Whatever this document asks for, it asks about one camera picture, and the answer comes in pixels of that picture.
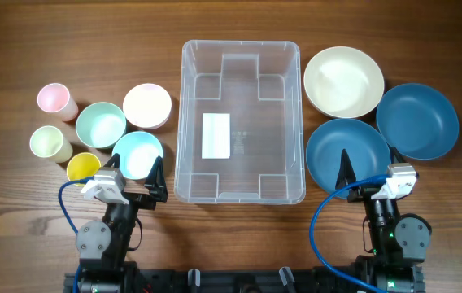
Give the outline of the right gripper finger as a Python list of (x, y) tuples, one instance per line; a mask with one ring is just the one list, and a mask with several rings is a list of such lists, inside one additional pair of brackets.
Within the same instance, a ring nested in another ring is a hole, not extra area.
[(335, 184), (337, 190), (356, 182), (356, 175), (351, 164), (350, 157), (346, 149), (342, 149), (340, 168), (338, 171), (338, 178)]
[(399, 153), (395, 146), (390, 146), (390, 159), (392, 164), (401, 164), (405, 162), (405, 159)]

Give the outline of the dark blue plate front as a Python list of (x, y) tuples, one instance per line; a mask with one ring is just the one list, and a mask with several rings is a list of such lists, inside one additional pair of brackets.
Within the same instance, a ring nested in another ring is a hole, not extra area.
[(336, 190), (343, 151), (356, 181), (383, 176), (390, 165), (389, 147), (372, 126), (354, 119), (330, 120), (312, 133), (306, 147), (307, 169), (329, 195)]

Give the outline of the dark blue plate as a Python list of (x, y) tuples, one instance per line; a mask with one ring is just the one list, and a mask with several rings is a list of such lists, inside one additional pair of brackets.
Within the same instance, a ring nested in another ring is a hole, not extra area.
[(336, 190), (343, 151), (356, 181), (383, 176), (390, 165), (389, 147), (372, 126), (354, 119), (330, 120), (312, 133), (306, 147), (307, 169), (329, 195)]
[(446, 155), (460, 133), (452, 103), (438, 90), (419, 83), (388, 90), (377, 107), (376, 122), (390, 146), (416, 160), (434, 160)]

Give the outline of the yellow cup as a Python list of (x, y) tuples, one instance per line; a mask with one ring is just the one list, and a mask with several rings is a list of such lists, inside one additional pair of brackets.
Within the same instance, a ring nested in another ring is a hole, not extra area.
[(66, 172), (69, 181), (76, 181), (92, 177), (100, 168), (101, 162), (96, 155), (82, 152), (70, 159)]

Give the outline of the pale green cup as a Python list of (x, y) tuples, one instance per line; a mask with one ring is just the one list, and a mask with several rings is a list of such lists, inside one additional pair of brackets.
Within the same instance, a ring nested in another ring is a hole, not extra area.
[(71, 143), (52, 125), (37, 129), (30, 138), (29, 147), (35, 156), (58, 164), (68, 161), (73, 153)]

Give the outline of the cream plate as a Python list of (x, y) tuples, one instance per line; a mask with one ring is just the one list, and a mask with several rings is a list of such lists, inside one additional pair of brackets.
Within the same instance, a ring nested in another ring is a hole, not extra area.
[(358, 118), (377, 107), (385, 80), (372, 57), (352, 47), (334, 46), (310, 59), (303, 86), (319, 112), (333, 118)]

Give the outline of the pink cup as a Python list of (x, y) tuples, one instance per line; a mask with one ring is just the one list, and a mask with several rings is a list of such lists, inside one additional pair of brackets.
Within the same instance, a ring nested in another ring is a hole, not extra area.
[(79, 113), (69, 89), (60, 83), (45, 85), (37, 95), (37, 105), (61, 121), (74, 120)]

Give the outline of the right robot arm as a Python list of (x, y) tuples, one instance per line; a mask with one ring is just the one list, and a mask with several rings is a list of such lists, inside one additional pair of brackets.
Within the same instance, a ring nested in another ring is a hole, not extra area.
[(364, 183), (347, 191), (348, 203), (362, 203), (368, 227), (371, 249), (365, 256), (338, 271), (351, 278), (348, 285), (338, 290), (368, 291), (364, 282), (384, 292), (425, 291), (424, 273), (420, 264), (425, 261), (432, 227), (416, 214), (401, 214), (398, 201), (412, 193), (419, 175), (391, 146), (387, 178)]

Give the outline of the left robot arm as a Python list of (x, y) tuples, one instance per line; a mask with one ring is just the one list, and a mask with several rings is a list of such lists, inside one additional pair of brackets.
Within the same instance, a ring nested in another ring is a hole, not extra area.
[(146, 177), (145, 194), (124, 190), (120, 155), (114, 154), (91, 178), (84, 179), (81, 193), (107, 205), (100, 221), (90, 221), (76, 232), (79, 266), (72, 283), (73, 292), (151, 292), (135, 262), (125, 259), (133, 230), (143, 231), (137, 218), (139, 210), (155, 210), (158, 202), (168, 200), (163, 175), (163, 158), (157, 156)]

